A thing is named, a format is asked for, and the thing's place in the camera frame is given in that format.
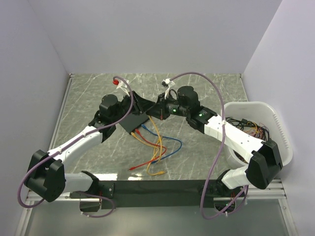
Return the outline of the black network switch box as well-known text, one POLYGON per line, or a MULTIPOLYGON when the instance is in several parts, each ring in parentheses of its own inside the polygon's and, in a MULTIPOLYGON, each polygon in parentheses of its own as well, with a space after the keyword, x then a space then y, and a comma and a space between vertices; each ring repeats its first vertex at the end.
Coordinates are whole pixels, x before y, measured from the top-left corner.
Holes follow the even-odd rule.
POLYGON ((134 115, 129 114, 125 119, 123 119, 119 125, 128 133, 134 132, 135 129, 141 127, 142 124, 146 123, 149 117, 146 114, 134 115))

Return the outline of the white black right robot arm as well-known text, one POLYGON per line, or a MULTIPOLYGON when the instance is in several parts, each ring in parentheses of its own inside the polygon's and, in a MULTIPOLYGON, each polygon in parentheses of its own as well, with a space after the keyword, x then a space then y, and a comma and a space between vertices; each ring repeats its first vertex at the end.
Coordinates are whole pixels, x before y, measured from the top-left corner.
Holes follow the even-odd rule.
POLYGON ((160 120, 170 115, 185 117, 190 127, 222 141, 245 159, 246 166, 227 170, 219 177, 216 186, 222 196, 228 196, 235 188, 248 184, 266 189, 283 168, 276 142, 271 139, 265 142, 250 136, 225 121, 223 115, 202 106, 191 86, 180 87, 177 98, 160 94, 146 114, 160 120))

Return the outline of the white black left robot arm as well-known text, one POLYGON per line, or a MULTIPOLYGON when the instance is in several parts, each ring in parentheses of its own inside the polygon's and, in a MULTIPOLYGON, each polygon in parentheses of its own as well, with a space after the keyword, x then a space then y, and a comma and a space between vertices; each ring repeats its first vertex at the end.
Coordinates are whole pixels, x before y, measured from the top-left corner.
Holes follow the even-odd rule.
POLYGON ((67 192, 81 191, 89 198, 96 196, 99 192, 96 176, 87 171, 66 174, 66 169, 86 151, 107 140, 116 130, 116 124, 128 114, 141 115, 154 105, 134 91, 122 101, 113 94, 103 96, 94 118, 79 134, 48 152, 38 150, 33 154, 22 185, 48 202, 67 192))

